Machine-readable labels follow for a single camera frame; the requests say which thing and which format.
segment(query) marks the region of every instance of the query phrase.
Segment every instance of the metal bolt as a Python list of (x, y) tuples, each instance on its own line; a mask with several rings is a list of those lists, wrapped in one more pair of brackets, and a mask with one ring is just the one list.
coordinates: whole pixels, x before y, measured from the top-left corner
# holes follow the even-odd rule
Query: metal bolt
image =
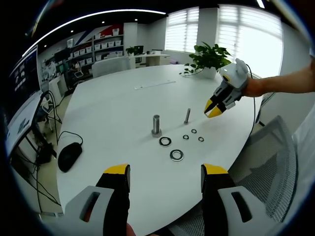
[(184, 124), (188, 124), (189, 115), (190, 115), (190, 108), (188, 108), (188, 110), (187, 110), (186, 119), (184, 121)]
[(153, 116), (153, 130), (151, 133), (154, 138), (159, 138), (162, 135), (162, 131), (159, 128), (159, 115)]

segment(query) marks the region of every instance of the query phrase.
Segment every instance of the computer monitor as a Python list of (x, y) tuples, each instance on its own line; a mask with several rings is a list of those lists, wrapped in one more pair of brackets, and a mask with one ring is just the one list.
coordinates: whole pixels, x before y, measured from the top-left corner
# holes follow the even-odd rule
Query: computer monitor
[(139, 55), (143, 53), (143, 46), (134, 46), (135, 48), (135, 55)]
[(8, 78), (5, 79), (4, 113), (10, 123), (19, 108), (34, 93), (40, 90), (37, 73), (37, 48), (18, 62)]
[(64, 59), (68, 59), (70, 57), (70, 50), (68, 48), (63, 49), (60, 52), (55, 53), (55, 62), (58, 63)]

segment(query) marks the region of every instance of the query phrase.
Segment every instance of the window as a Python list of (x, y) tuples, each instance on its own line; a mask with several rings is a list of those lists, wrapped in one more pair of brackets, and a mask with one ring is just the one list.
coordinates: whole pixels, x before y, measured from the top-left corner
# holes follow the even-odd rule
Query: window
[(279, 17), (263, 10), (220, 5), (217, 43), (227, 48), (230, 59), (247, 63), (259, 77), (279, 75), (283, 33)]
[(197, 42), (199, 7), (169, 14), (165, 50), (194, 53)]

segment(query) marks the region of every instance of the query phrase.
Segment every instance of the washer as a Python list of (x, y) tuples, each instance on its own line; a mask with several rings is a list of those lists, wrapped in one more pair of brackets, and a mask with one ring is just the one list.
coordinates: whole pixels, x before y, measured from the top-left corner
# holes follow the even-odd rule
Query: washer
[[(164, 140), (164, 139), (168, 140), (168, 143), (167, 143), (167, 144), (163, 144), (163, 143), (162, 143), (162, 140)], [(159, 144), (160, 144), (162, 147), (168, 147), (168, 146), (171, 145), (172, 140), (171, 140), (170, 138), (168, 138), (168, 137), (161, 137), (158, 142), (159, 142)]]
[[(180, 158), (175, 158), (173, 156), (174, 153), (179, 153), (181, 155)], [(172, 161), (181, 161), (184, 158), (184, 153), (182, 151), (180, 151), (179, 149), (172, 150), (170, 153), (170, 157), (171, 157)]]

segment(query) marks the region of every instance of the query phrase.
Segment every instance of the black computer mouse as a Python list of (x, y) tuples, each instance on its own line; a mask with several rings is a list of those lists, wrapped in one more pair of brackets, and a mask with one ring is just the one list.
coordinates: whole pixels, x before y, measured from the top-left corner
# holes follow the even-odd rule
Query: black computer mouse
[(71, 143), (65, 146), (58, 157), (59, 169), (63, 172), (70, 170), (74, 162), (78, 159), (79, 155), (82, 153), (82, 147), (79, 143)]

